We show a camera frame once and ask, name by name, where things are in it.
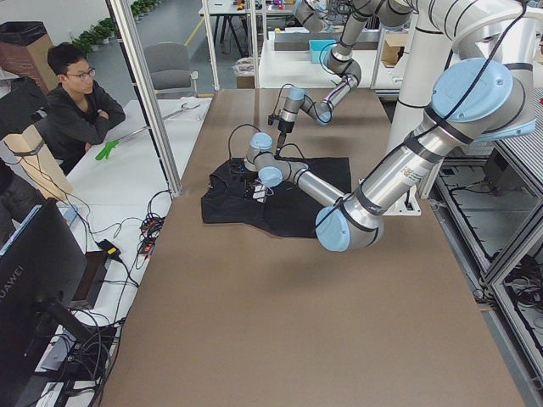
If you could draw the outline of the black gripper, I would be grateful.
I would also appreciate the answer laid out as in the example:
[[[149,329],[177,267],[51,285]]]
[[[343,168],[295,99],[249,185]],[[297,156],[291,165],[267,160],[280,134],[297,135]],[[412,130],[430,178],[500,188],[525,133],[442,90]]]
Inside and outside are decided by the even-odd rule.
[[[278,130],[281,134],[289,134],[293,131],[294,128],[294,122],[292,121],[286,121],[286,120],[279,120]]]

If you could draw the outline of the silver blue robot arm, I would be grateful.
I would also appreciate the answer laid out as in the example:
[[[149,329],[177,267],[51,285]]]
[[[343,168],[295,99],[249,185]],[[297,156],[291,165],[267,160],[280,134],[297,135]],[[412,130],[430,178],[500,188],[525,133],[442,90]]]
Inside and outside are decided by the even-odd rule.
[[[298,1],[294,5],[294,16],[310,32],[329,29],[337,14],[346,17],[344,29],[321,56],[321,62],[326,70],[339,77],[339,83],[320,102],[312,100],[303,89],[290,87],[278,116],[278,130],[283,135],[293,130],[299,111],[320,125],[329,123],[334,108],[361,82],[361,66],[353,59],[352,50],[367,21],[376,16],[387,29],[396,31],[408,21],[411,8],[400,1],[371,0]]]
[[[316,236],[334,252],[376,243],[385,212],[452,149],[476,140],[522,136],[535,128],[532,61],[542,32],[541,10],[524,1],[352,1],[349,8],[341,37],[325,60],[339,84],[320,103],[292,87],[278,118],[282,133],[292,130],[299,111],[328,122],[337,103],[359,85],[361,67],[352,49],[373,16],[394,30],[418,14],[412,46],[420,48],[425,36],[443,36],[459,59],[440,72],[421,123],[354,192],[341,192],[306,164],[281,159],[278,143],[266,133],[253,135],[245,167],[265,187],[289,181],[315,199],[322,206]]]

